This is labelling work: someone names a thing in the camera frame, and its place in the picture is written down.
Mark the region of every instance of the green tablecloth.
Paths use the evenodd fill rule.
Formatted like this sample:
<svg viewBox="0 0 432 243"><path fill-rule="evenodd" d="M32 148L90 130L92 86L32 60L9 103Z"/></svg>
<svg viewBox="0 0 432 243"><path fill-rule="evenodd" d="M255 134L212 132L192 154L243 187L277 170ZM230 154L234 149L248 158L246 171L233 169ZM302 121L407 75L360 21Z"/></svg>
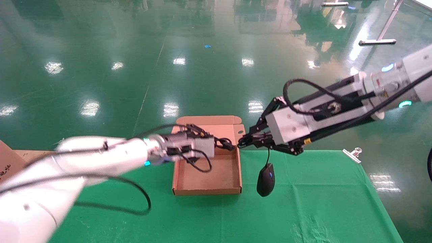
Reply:
<svg viewBox="0 0 432 243"><path fill-rule="evenodd" d="M149 215L73 207L51 242L402 242L361 165L341 151L272 151L276 186L262 198L256 182L266 157L267 151L241 151L240 195L175 197L173 165L132 171L125 176L152 199ZM136 189L118 182L86 188L79 201L146 206Z"/></svg>

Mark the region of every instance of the white robotic arm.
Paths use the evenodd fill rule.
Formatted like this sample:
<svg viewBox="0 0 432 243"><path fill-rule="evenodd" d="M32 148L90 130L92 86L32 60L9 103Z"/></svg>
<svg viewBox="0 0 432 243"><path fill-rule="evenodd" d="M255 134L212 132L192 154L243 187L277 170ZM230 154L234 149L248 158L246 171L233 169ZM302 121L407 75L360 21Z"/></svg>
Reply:
<svg viewBox="0 0 432 243"><path fill-rule="evenodd" d="M56 149L58 155L38 160L0 185L0 192L7 190L0 194L0 205L7 208L0 214L2 242L47 242L82 189L104 180L104 176L96 176L95 179L94 176L75 177L76 174L119 176L144 166L147 161L158 165L186 157L193 163L205 155L213 157L216 142L222 144L218 147L233 148L230 141L217 139L196 126L191 128L197 130L198 134L189 129L176 134L154 134L148 138L129 140L114 137L66 139ZM66 178L8 190L23 182L52 176Z"/></svg>
<svg viewBox="0 0 432 243"><path fill-rule="evenodd" d="M384 118L384 112L400 102L432 100L432 45L390 64L373 74L360 72L291 103L289 84L284 97L277 97L265 109L255 126L239 140L240 148L254 145L299 155L303 147L346 128ZM0 185L0 235L8 243L39 243L50 239L86 185L103 179L80 173L118 176L141 167L186 158L195 167L199 157L213 157L214 148L234 149L231 141L218 139L196 126L176 134L133 139L73 137L62 143L57 155L30 165ZM10 190L16 184L50 176L65 176Z"/></svg>
<svg viewBox="0 0 432 243"><path fill-rule="evenodd" d="M239 147L255 145L292 155L305 145L343 129L384 118L400 104L432 100L432 45L385 66L381 71L360 72L327 88L303 79L288 81L284 96L276 97ZM290 102L292 83L306 83L320 91Z"/></svg>

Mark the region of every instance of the cardboard box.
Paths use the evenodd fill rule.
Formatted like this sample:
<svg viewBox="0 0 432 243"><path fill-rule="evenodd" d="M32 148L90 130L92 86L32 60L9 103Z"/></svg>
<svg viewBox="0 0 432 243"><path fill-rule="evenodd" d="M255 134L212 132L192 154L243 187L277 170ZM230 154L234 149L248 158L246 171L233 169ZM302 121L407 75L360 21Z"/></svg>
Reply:
<svg viewBox="0 0 432 243"><path fill-rule="evenodd" d="M233 145L245 133L241 119L233 115L185 116L177 124L195 124L218 138L229 138ZM179 131L174 127L172 132ZM241 193L241 168L238 148L234 151L215 148L215 156L210 158L213 169L201 173L184 160L175 162L172 191L174 195L219 195ZM195 163L199 168L208 168L204 158Z"/></svg>
<svg viewBox="0 0 432 243"><path fill-rule="evenodd" d="M12 150L0 141L0 183L21 171L27 162L51 151Z"/></svg>

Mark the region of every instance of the green epoxy floor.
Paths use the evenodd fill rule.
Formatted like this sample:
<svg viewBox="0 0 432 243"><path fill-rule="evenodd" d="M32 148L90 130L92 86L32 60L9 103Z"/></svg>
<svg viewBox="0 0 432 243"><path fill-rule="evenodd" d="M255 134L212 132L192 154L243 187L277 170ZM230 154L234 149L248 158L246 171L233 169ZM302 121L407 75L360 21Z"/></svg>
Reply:
<svg viewBox="0 0 432 243"><path fill-rule="evenodd" d="M0 1L0 139L52 150L64 137L130 137L185 115L237 115L248 127L288 79L326 86L432 43L432 14L406 0L385 36L397 44L359 47L395 1L349 2L355 10L318 0ZM405 242L432 237L431 112L393 110L307 147L361 147Z"/></svg>

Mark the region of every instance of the computer mouse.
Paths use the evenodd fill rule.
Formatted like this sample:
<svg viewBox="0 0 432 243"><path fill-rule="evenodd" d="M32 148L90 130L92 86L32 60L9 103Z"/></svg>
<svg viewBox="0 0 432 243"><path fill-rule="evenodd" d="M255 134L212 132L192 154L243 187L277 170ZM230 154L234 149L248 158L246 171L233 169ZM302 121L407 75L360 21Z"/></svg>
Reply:
<svg viewBox="0 0 432 243"><path fill-rule="evenodd" d="M258 175L257 192L261 197L268 196L274 188L273 164L268 163L261 169Z"/></svg>

